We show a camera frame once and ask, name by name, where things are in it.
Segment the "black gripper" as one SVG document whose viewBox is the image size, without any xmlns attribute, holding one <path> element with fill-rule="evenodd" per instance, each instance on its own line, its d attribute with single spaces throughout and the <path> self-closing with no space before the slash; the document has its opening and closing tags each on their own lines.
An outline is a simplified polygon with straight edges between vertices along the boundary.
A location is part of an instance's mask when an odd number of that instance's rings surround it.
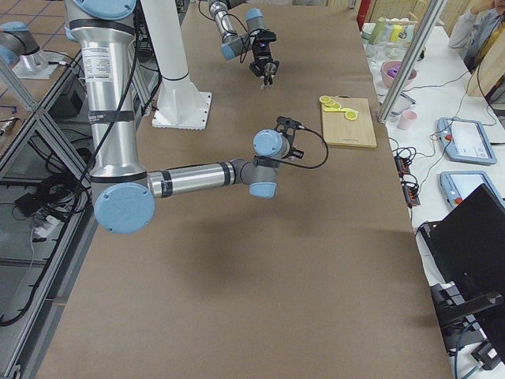
<svg viewBox="0 0 505 379">
<path fill-rule="evenodd" d="M 279 61 L 273 59 L 271 55 L 270 43 L 264 41 L 256 41 L 252 45 L 254 61 L 249 64 L 249 69 L 260 79 L 260 87 L 266 85 L 264 68 L 270 63 L 270 85 L 273 85 L 273 79 L 279 68 Z"/>
<path fill-rule="evenodd" d="M 302 159 L 304 157 L 304 152 L 295 147 L 291 147 L 287 154 L 285 154 L 285 159 Z"/>
</svg>

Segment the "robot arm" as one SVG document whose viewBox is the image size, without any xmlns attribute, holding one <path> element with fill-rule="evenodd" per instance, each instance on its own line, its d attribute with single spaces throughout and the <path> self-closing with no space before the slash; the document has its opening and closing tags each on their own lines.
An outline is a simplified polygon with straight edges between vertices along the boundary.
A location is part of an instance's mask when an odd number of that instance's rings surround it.
<svg viewBox="0 0 505 379">
<path fill-rule="evenodd" d="M 261 79 L 260 87 L 269 88 L 279 69 L 279 60 L 273 58 L 270 44 L 277 41 L 277 35 L 266 28 L 264 15 L 258 8 L 246 12 L 245 23 L 230 11 L 244 4 L 245 1 L 206 1 L 208 11 L 201 10 L 201 1 L 197 2 L 200 14 L 213 22 L 221 39 L 221 52 L 229 61 L 240 58 L 243 63 L 249 52 L 252 61 L 249 69 L 255 77 Z"/>
<path fill-rule="evenodd" d="M 212 95 L 191 81 L 176 6 L 170 1 L 67 1 L 67 36 L 81 47 L 88 120 L 95 151 L 87 173 L 95 218 L 106 230 L 129 234 L 154 216 L 155 199 L 236 183 L 271 198 L 281 164 L 303 156 L 294 145 L 301 124 L 278 117 L 253 140 L 255 156 L 206 165 L 148 171 L 139 161 L 132 81 L 134 54 L 145 22 L 160 75 L 153 123 L 203 129 Z"/>
</svg>

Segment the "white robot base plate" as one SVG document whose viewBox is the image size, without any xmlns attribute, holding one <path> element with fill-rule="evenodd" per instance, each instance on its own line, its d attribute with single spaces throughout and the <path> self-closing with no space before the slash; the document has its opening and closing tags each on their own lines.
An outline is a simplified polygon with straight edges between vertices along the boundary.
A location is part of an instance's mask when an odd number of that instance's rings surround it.
<svg viewBox="0 0 505 379">
<path fill-rule="evenodd" d="M 160 94 L 152 125 L 155 128 L 205 129 L 211 101 L 210 92 L 197 91 L 181 96 L 173 90 L 170 95 Z"/>
</svg>

